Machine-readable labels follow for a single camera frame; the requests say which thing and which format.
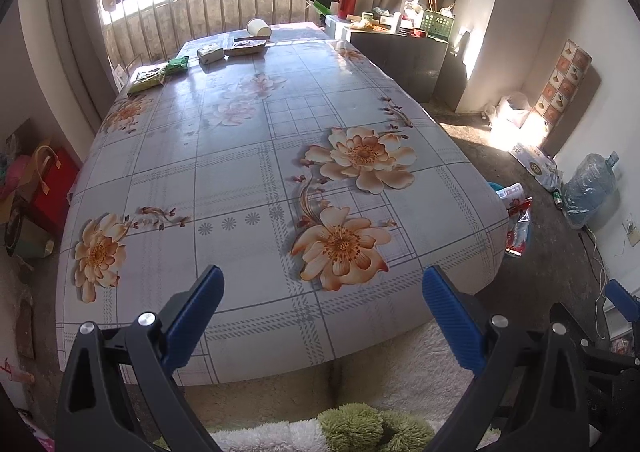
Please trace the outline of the red silver snack bag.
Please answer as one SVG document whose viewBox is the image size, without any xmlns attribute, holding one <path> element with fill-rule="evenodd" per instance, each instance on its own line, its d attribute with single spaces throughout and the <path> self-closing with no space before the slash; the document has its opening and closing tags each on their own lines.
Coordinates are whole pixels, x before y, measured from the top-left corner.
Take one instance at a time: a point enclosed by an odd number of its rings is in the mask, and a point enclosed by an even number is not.
<svg viewBox="0 0 640 452">
<path fill-rule="evenodd" d="M 521 257 L 527 247 L 530 226 L 532 225 L 532 198 L 525 201 L 509 213 L 509 230 L 506 234 L 506 255 Z"/>
</svg>

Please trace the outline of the white strawberry drink bottle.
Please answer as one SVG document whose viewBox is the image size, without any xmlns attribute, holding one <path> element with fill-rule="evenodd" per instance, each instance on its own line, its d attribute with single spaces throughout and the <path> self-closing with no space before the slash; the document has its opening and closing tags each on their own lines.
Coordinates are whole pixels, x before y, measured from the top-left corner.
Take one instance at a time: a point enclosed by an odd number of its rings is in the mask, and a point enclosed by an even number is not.
<svg viewBox="0 0 640 452">
<path fill-rule="evenodd" d="M 520 183 L 496 190 L 496 194 L 508 211 L 515 209 L 525 201 L 525 191 Z"/>
</svg>

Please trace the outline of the green drink can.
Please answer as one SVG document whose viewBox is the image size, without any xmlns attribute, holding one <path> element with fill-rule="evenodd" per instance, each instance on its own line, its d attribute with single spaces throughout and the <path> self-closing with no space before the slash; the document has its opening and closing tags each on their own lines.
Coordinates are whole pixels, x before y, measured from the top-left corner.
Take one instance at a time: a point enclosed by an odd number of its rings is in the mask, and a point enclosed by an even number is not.
<svg viewBox="0 0 640 452">
<path fill-rule="evenodd" d="M 555 191 L 552 192 L 552 199 L 553 199 L 554 206 L 557 209 L 562 209 L 563 198 L 562 198 L 561 191 L 559 191 L 559 189 L 555 189 Z"/>
</svg>

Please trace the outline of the large blue water jug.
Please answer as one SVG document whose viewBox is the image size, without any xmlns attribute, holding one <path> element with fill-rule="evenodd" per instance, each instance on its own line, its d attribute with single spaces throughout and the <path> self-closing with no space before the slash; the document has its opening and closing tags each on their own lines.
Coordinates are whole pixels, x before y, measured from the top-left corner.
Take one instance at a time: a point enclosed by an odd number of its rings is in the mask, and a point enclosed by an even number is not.
<svg viewBox="0 0 640 452">
<path fill-rule="evenodd" d="M 589 153 L 561 189 L 563 213 L 573 229 L 582 229 L 616 190 L 614 167 L 620 160 L 613 151 L 608 157 Z"/>
</svg>

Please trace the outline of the blue plastic waste basket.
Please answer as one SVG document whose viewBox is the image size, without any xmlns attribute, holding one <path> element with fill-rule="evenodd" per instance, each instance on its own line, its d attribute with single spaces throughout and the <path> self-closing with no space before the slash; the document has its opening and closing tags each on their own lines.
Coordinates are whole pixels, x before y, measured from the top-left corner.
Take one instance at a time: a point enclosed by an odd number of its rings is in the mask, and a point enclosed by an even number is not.
<svg viewBox="0 0 640 452">
<path fill-rule="evenodd" d="M 526 250 L 532 229 L 533 198 L 527 197 L 520 183 L 503 187 L 498 183 L 489 182 L 508 212 L 508 232 L 506 233 L 506 253 L 512 256 L 522 256 Z"/>
</svg>

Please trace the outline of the red gift bag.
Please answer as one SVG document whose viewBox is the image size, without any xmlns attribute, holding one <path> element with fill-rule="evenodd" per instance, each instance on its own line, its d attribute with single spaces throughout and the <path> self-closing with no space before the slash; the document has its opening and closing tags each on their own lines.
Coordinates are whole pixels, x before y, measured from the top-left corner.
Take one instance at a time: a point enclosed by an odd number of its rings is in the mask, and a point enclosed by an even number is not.
<svg viewBox="0 0 640 452">
<path fill-rule="evenodd" d="M 29 202 L 35 223 L 51 235 L 63 234 L 70 209 L 70 189 L 78 175 L 78 166 L 63 149 L 40 146 L 35 154 L 36 191 Z"/>
</svg>

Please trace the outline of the white printed carton box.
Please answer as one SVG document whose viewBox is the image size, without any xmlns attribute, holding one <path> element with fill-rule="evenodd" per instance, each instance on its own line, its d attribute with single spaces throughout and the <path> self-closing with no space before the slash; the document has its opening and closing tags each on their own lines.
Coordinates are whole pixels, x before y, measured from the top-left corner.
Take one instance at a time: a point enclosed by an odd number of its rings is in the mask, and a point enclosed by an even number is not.
<svg viewBox="0 0 640 452">
<path fill-rule="evenodd" d="M 548 192 L 560 188 L 561 175 L 556 163 L 537 148 L 516 143 L 509 153 L 518 161 L 530 176 Z"/>
</svg>

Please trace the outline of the floral tablecloth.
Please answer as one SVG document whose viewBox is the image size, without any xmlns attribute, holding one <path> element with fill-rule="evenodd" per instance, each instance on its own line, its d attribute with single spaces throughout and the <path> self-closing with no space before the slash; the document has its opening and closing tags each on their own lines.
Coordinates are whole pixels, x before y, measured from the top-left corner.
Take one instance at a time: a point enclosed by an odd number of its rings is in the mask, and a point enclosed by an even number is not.
<svg viewBox="0 0 640 452">
<path fill-rule="evenodd" d="M 224 274 L 176 373 L 254 380 L 353 354 L 425 323 L 423 271 L 476 293 L 502 263 L 506 209 L 463 152 L 355 47 L 309 23 L 266 49 L 119 97 L 72 190 L 55 328 L 126 325 Z"/>
</svg>

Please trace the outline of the tile patterned board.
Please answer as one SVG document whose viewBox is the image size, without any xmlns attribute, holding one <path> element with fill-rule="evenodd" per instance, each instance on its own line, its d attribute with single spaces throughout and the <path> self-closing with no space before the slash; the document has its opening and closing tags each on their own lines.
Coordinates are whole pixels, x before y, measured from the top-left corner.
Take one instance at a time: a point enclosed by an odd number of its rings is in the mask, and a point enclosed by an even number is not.
<svg viewBox="0 0 640 452">
<path fill-rule="evenodd" d="M 592 57 L 570 38 L 544 85 L 534 110 L 549 127 L 555 127 L 572 103 L 592 62 Z"/>
</svg>

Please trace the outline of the dark grey cabinet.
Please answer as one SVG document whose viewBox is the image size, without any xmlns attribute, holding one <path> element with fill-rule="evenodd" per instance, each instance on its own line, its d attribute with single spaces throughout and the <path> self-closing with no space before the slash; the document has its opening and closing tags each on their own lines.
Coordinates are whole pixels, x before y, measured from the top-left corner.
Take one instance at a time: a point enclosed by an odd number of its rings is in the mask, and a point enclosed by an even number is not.
<svg viewBox="0 0 640 452">
<path fill-rule="evenodd" d="M 432 98 L 448 52 L 447 42 L 431 36 L 352 30 L 348 21 L 337 16 L 326 16 L 324 30 L 330 38 L 357 48 L 416 101 Z"/>
</svg>

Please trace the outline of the small white box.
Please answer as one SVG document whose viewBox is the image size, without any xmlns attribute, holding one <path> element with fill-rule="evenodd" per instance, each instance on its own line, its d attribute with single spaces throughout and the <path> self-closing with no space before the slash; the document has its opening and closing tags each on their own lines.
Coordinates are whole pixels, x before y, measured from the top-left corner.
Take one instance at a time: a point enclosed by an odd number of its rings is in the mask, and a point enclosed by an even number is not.
<svg viewBox="0 0 640 452">
<path fill-rule="evenodd" d="M 199 64 L 207 66 L 207 64 L 224 59 L 224 49 L 218 44 L 208 44 L 196 49 L 196 56 L 198 56 Z"/>
</svg>

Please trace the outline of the yellow orange snack wrapper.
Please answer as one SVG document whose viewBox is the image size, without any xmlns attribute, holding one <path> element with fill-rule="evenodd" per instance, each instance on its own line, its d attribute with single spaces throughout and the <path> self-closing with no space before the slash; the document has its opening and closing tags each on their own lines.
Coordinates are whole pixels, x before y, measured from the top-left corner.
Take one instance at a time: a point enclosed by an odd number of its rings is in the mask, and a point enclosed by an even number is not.
<svg viewBox="0 0 640 452">
<path fill-rule="evenodd" d="M 224 49 L 228 57 L 248 56 L 261 53 L 267 45 L 265 38 L 241 38 Z"/>
</svg>

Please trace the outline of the green plastic basket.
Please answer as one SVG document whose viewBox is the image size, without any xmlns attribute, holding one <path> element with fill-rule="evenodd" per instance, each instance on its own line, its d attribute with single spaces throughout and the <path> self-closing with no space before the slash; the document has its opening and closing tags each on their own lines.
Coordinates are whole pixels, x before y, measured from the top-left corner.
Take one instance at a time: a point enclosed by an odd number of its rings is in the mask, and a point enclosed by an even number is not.
<svg viewBox="0 0 640 452">
<path fill-rule="evenodd" d="M 443 15 L 439 12 L 426 10 L 420 25 L 420 30 L 424 31 L 427 36 L 437 38 L 438 40 L 448 41 L 454 26 L 454 17 L 451 15 Z"/>
</svg>

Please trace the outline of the white paper cup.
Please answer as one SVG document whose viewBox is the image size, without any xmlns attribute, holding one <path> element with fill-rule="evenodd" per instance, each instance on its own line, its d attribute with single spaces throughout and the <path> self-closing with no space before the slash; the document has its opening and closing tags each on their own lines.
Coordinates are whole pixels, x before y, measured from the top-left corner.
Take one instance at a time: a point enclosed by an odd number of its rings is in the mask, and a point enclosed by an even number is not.
<svg viewBox="0 0 640 452">
<path fill-rule="evenodd" d="M 262 18 L 253 18 L 246 25 L 247 33 L 253 38 L 270 38 L 271 27 Z"/>
</svg>

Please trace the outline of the red thermos flask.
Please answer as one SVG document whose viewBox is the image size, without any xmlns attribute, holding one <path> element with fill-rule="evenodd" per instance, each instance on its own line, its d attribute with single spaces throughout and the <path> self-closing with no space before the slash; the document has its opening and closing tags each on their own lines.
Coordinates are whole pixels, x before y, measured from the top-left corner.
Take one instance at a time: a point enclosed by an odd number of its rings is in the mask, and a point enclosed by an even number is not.
<svg viewBox="0 0 640 452">
<path fill-rule="evenodd" d="M 355 13 L 357 0 L 338 0 L 338 18 L 347 20 Z"/>
</svg>

